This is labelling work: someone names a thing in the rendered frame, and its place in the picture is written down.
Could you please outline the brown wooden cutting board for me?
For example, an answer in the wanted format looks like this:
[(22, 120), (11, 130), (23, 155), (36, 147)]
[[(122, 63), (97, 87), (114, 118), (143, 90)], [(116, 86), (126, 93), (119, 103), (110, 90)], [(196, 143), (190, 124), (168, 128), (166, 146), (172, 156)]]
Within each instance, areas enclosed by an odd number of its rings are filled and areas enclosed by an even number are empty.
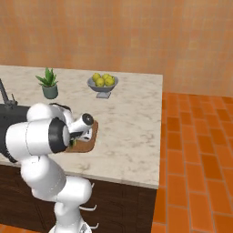
[(77, 140), (72, 147), (66, 150), (66, 153), (87, 153), (90, 152), (96, 143), (96, 135), (98, 130), (98, 122), (95, 121), (92, 126), (92, 137), (88, 142)]

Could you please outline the black sink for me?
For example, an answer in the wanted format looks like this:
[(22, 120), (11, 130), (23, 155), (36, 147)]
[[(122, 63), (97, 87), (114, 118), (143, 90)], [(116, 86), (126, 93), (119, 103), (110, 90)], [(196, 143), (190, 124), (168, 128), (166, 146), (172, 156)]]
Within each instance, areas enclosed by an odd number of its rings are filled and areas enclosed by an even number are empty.
[(5, 133), (11, 125), (26, 121), (28, 109), (28, 106), (6, 107), (4, 104), (0, 104), (0, 153), (12, 163), (16, 163), (16, 160), (6, 148)]

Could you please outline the dark tap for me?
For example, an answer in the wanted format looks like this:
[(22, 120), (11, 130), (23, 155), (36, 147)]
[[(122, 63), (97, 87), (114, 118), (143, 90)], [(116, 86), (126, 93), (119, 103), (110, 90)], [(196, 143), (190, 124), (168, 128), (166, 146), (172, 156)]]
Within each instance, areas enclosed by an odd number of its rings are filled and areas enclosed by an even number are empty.
[(8, 98), (8, 95), (7, 95), (6, 91), (5, 91), (5, 87), (4, 87), (4, 84), (3, 84), (1, 78), (0, 78), (0, 91), (1, 91), (2, 98), (4, 100), (6, 108), (13, 108), (14, 106), (16, 106), (18, 104), (18, 102), (15, 100), (14, 97), (12, 98), (12, 100), (10, 100)]

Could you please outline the dark wooden cupboard run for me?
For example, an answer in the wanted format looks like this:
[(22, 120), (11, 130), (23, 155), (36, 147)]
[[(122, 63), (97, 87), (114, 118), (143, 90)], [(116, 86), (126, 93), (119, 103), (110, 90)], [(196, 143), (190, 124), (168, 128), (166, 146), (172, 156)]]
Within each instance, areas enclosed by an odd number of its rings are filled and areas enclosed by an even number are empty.
[[(157, 192), (92, 180), (94, 189), (84, 221), (95, 226), (93, 233), (150, 233)], [(47, 233), (56, 223), (54, 204), (34, 198), (18, 167), (0, 165), (0, 223)]]

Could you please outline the grey footed fruit bowl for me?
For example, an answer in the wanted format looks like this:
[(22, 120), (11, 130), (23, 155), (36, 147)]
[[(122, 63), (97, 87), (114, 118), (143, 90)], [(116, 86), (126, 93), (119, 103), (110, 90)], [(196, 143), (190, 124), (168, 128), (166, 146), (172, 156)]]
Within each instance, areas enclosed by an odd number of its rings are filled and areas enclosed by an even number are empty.
[(115, 77), (115, 83), (112, 86), (96, 86), (95, 82), (92, 78), (87, 80), (87, 85), (95, 92), (97, 92), (97, 98), (109, 98), (111, 95), (111, 91), (118, 84), (118, 78)]

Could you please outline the green plant in grey-green pot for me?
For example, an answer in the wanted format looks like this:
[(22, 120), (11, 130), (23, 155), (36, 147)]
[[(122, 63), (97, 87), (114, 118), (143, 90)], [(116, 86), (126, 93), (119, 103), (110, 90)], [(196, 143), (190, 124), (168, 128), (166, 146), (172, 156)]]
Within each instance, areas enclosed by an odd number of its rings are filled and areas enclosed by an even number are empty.
[(58, 96), (58, 88), (56, 74), (53, 69), (46, 68), (45, 76), (36, 76), (39, 85), (42, 87), (44, 97), (47, 99), (55, 99)]

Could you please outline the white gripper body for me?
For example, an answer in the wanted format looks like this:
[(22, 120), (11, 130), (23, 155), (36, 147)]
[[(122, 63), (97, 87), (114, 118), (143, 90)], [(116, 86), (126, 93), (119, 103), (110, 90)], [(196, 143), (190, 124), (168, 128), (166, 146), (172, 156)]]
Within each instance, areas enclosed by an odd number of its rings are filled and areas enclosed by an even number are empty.
[(85, 132), (85, 134), (83, 134), (79, 140), (80, 141), (84, 141), (84, 142), (89, 142), (92, 138), (92, 133), (93, 133), (93, 130), (92, 129), (89, 129), (88, 131)]

